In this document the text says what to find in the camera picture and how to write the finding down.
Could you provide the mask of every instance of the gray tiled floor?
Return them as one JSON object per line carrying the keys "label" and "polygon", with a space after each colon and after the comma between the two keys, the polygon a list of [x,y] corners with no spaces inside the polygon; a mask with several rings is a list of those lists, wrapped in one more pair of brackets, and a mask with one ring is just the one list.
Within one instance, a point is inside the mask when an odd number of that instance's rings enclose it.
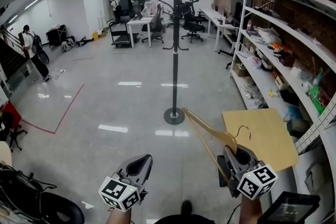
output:
{"label": "gray tiled floor", "polygon": [[[207,33],[201,35],[203,43],[180,42],[190,50],[179,54],[179,83],[187,88],[178,88],[178,106],[223,130],[221,112],[245,107],[225,70],[230,57],[215,53],[215,40],[206,37]],[[179,213],[184,199],[192,201],[195,213],[226,223],[240,202],[231,198],[228,189],[219,188],[216,166],[188,120],[177,126],[163,120],[163,112],[172,104],[172,87],[162,84],[172,83],[173,57],[172,51],[162,47],[171,46],[172,29],[167,30],[164,41],[154,41],[152,48],[139,42],[134,49],[115,49],[108,35],[73,49],[49,66],[49,70],[66,72],[48,84],[35,82],[17,105],[26,121],[54,131],[85,84],[55,135],[24,124],[28,135],[20,141],[23,151],[14,151],[13,162],[15,168],[56,184],[53,191],[76,202],[86,223],[105,223],[108,217],[108,207],[98,195],[103,179],[123,160],[144,153],[153,155],[154,165],[146,182],[149,194],[132,212],[136,224]],[[228,50],[223,40],[220,46]],[[73,61],[80,58],[93,59]],[[120,81],[141,82],[141,87],[120,86]],[[49,97],[40,98],[39,93]],[[128,131],[101,130],[100,124]],[[220,154],[218,141],[202,133],[214,154]],[[82,201],[94,207],[85,209]]]}

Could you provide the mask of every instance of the bottle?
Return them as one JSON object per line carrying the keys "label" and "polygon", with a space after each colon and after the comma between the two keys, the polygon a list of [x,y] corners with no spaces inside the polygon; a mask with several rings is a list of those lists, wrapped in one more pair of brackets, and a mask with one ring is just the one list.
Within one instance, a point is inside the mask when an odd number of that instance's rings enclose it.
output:
{"label": "bottle", "polygon": [[252,21],[251,21],[251,19],[250,20],[248,20],[248,23],[247,23],[247,31],[251,31],[251,26],[252,26]]}

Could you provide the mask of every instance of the white shelving unit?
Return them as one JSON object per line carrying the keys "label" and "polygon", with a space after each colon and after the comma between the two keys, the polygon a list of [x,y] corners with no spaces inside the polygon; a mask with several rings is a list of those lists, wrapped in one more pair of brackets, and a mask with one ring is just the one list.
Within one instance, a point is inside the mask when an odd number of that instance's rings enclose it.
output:
{"label": "white shelving unit", "polygon": [[231,71],[232,77],[235,80],[237,87],[239,89],[240,95],[243,97],[243,101],[245,103],[245,106],[247,109],[258,109],[258,106],[255,105],[254,99],[248,99],[244,97],[244,92],[241,89],[241,85],[244,83],[244,79],[242,77],[237,76],[236,72],[234,70]]}
{"label": "white shelving unit", "polygon": [[284,118],[287,115],[288,106],[290,104],[286,103],[281,97],[271,97],[268,94],[268,91],[270,90],[273,93],[276,93],[278,90],[272,74],[270,72],[263,71],[261,68],[254,68],[252,64],[247,60],[247,57],[253,56],[252,54],[239,51],[237,53],[237,56],[249,72],[250,76],[253,78],[267,105],[270,108],[277,109],[280,116]]}
{"label": "white shelving unit", "polygon": [[297,78],[294,78],[290,74],[290,67],[285,67],[280,61],[273,56],[272,50],[268,49],[267,46],[259,44],[257,40],[261,38],[256,37],[250,37],[246,30],[242,30],[241,33],[249,39],[267,58],[270,60],[272,65],[274,65],[279,72],[283,75],[283,77],[287,80],[289,85],[293,88],[295,93],[298,95],[298,98],[302,102],[303,106],[306,108],[309,116],[313,120],[313,122],[317,122],[317,119],[319,117],[318,111],[315,108],[314,104],[310,100],[310,98],[305,94],[304,89],[302,88],[301,81],[299,81]]}
{"label": "white shelving unit", "polygon": [[[333,3],[329,0],[291,0],[298,3],[302,3],[308,7],[311,7],[331,18],[336,20],[336,3]],[[266,15],[262,12],[259,12],[251,7],[246,6],[246,0],[243,1],[243,11],[242,18],[245,18],[246,12],[255,14],[274,25],[282,28],[287,33],[291,34],[293,37],[298,39],[304,45],[306,45],[310,50],[312,50],[318,57],[320,57],[333,72],[336,73],[336,55],[334,55],[329,49],[327,49],[323,45],[318,45],[314,40],[304,34],[301,31],[294,30],[288,26],[288,24],[282,20],[276,19],[269,15]],[[298,193],[309,194],[309,191],[306,187],[305,180],[307,178],[307,169],[316,162],[320,161],[321,156],[323,155],[321,152],[322,148],[316,148],[316,150],[307,151],[308,146],[310,146],[315,139],[320,137],[327,153],[327,157],[329,160],[330,168],[332,171],[332,182],[334,186],[336,186],[336,125],[330,124],[331,121],[336,117],[336,94],[332,97],[328,106],[324,110],[324,112],[319,115],[317,109],[314,104],[310,100],[308,96],[306,96],[305,91],[302,87],[302,83],[297,78],[291,75],[291,68],[283,66],[280,61],[273,56],[273,53],[267,46],[258,43],[257,37],[251,37],[247,34],[247,32],[243,29],[243,19],[240,22],[239,33],[237,40],[240,41],[242,35],[244,35],[249,41],[251,41],[256,48],[258,48],[268,59],[269,61],[277,68],[277,70],[283,75],[283,77],[288,81],[293,91],[296,93],[304,108],[307,110],[309,116],[313,121],[313,125],[311,128],[295,142],[295,146],[297,148],[299,156],[299,162],[293,166],[291,169],[287,170],[286,173],[282,173],[279,175],[280,184],[278,184],[277,189],[273,190],[272,198],[276,198],[278,194],[281,192],[281,189],[293,189],[293,185],[290,186],[290,182],[292,181],[292,176],[290,177],[291,171],[295,176],[296,188]],[[233,56],[233,62],[235,62],[236,57],[240,59],[240,61],[244,64],[247,71],[255,81],[259,90],[261,91],[263,97],[265,98],[269,107],[276,108],[280,115],[283,115],[286,111],[287,104],[283,101],[283,99],[273,99],[268,95],[269,88],[275,86],[274,79],[270,74],[263,70],[254,69],[249,61],[245,57],[247,54],[239,51],[239,42],[236,43],[235,52]],[[232,71],[233,65],[231,66],[230,74],[233,74]],[[306,223],[319,223],[326,214],[332,210],[332,199],[336,196],[335,189],[332,192],[332,186],[330,184],[326,184],[321,193],[319,193],[321,201],[320,207],[316,210],[309,218],[307,218]]]}

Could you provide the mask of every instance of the black pants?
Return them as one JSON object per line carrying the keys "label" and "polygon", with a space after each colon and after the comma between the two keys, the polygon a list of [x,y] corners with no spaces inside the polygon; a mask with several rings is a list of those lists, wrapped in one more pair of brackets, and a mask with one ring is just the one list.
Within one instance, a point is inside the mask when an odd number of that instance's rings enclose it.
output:
{"label": "black pants", "polygon": [[49,70],[47,68],[47,66],[41,62],[41,60],[38,58],[38,55],[35,54],[32,58],[31,58],[32,62],[34,63],[34,65],[36,66],[38,72],[40,72],[40,74],[42,75],[42,77],[46,77],[49,74]]}
{"label": "black pants", "polygon": [[114,10],[113,11],[113,13],[114,13],[114,17],[115,17],[115,19],[116,19],[116,22],[120,22],[120,12],[119,11],[116,11],[116,10]]}

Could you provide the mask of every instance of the computer monitor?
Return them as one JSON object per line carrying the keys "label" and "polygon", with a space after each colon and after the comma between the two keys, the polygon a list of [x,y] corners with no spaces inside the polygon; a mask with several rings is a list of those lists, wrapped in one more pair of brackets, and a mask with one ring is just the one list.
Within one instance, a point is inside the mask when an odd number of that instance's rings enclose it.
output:
{"label": "computer monitor", "polygon": [[138,1],[134,1],[132,3],[133,6],[133,14],[137,15],[138,19],[142,18],[142,14],[141,14],[141,6],[140,4],[138,4]]}

